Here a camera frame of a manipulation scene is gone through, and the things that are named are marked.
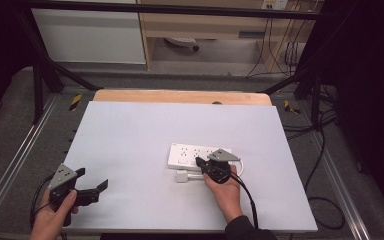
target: human hand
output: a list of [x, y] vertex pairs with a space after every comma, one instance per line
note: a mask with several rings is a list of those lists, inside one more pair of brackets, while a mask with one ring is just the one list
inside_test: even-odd
[[[236, 174], [236, 166], [231, 165], [230, 169]], [[224, 219], [229, 223], [233, 219], [242, 216], [240, 203], [240, 185], [238, 182], [229, 178], [223, 184], [214, 182], [206, 173], [204, 174], [205, 185], [213, 192], [218, 207], [223, 213]]]
[[[41, 207], [49, 204], [49, 193], [50, 191], [46, 189], [40, 204]], [[47, 205], [41, 209], [36, 215], [30, 240], [55, 240], [64, 224], [65, 216], [70, 210], [74, 214], [78, 212], [78, 208], [73, 207], [76, 197], [77, 192], [73, 190], [67, 195], [57, 211], [54, 211], [52, 205]]]

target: sleeve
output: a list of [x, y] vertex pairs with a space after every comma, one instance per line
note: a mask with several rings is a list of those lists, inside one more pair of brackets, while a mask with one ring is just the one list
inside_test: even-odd
[[225, 228], [228, 240], [276, 240], [269, 230], [255, 229], [247, 216], [233, 219]]

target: power strip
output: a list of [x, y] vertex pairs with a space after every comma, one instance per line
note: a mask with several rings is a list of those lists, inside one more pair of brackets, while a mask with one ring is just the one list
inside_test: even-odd
[[[170, 148], [168, 157], [168, 167], [178, 170], [201, 171], [201, 168], [196, 166], [196, 157], [208, 159], [208, 155], [219, 150], [216, 147], [205, 147], [196, 145], [186, 145], [173, 143]], [[231, 149], [222, 148], [228, 153], [232, 153]]]

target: electrical outlet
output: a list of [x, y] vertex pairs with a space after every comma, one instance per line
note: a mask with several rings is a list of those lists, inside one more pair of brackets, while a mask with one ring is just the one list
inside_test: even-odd
[[274, 10], [285, 10], [288, 0], [276, 0], [276, 3], [273, 5]]
[[[201, 171], [201, 168], [196, 166], [195, 158], [200, 157], [204, 160], [208, 159], [208, 155], [219, 150], [219, 147], [205, 147], [186, 144], [171, 144], [170, 155], [168, 157], [168, 168]], [[222, 148], [228, 153], [232, 153], [231, 149]]]
[[276, 4], [276, 0], [264, 0], [261, 9], [274, 9], [274, 5]]

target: white board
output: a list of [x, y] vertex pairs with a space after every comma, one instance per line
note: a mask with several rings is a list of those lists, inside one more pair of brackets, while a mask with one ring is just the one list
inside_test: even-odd
[[[120, 102], [90, 102], [74, 138], [65, 164], [86, 168], [76, 188], [106, 179], [109, 187], [67, 230], [224, 230], [202, 180], [176, 183], [167, 166], [172, 143], [232, 149], [244, 162], [260, 228], [317, 230], [275, 107]], [[245, 191], [241, 205], [252, 222]]]

